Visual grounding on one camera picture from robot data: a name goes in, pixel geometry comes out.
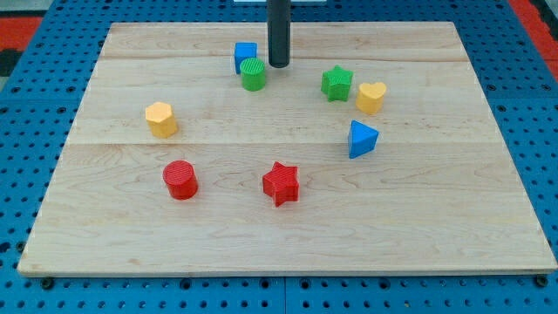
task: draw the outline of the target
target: black pole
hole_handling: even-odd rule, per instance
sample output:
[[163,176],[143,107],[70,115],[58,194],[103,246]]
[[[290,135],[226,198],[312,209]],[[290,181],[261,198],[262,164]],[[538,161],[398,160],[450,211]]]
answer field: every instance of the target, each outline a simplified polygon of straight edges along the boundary
[[276,68],[290,61],[290,0],[267,0],[269,64]]

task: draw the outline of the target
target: red surface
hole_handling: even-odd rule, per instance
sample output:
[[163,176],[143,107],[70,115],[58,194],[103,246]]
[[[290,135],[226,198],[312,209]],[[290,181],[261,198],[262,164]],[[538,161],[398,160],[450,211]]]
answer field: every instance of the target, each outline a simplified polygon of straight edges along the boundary
[[509,3],[555,79],[558,79],[558,42],[550,35],[550,29],[542,21],[539,10],[529,0],[509,0]]
[[0,51],[24,51],[42,20],[42,17],[0,17]]
[[263,193],[271,196],[276,207],[286,201],[298,201],[298,167],[286,167],[279,162],[263,176]]
[[163,170],[163,180],[167,184],[168,193],[177,200],[186,200],[198,191],[194,167],[184,160],[169,163]]

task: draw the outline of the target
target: red star block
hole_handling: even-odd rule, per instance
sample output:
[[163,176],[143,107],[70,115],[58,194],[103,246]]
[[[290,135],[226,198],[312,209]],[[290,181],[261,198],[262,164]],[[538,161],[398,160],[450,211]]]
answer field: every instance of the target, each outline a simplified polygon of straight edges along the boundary
[[279,162],[263,176],[263,193],[273,197],[276,207],[286,201],[298,201],[298,167],[286,167]]

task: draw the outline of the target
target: blue pegboard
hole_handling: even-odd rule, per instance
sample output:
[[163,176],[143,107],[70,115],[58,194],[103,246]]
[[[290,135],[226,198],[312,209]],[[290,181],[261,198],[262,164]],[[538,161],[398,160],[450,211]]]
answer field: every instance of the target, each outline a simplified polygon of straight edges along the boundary
[[[558,85],[503,0],[329,0],[294,21],[453,21],[558,248]],[[0,93],[0,312],[558,312],[558,277],[27,279],[17,261],[111,22],[264,21],[232,0],[57,0]]]

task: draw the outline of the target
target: blue triangular prism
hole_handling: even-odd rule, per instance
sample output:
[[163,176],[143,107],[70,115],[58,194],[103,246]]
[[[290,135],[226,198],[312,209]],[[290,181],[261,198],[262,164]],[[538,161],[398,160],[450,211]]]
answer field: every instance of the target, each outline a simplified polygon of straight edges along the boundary
[[353,120],[349,130],[349,158],[374,150],[378,136],[379,132],[375,129]]

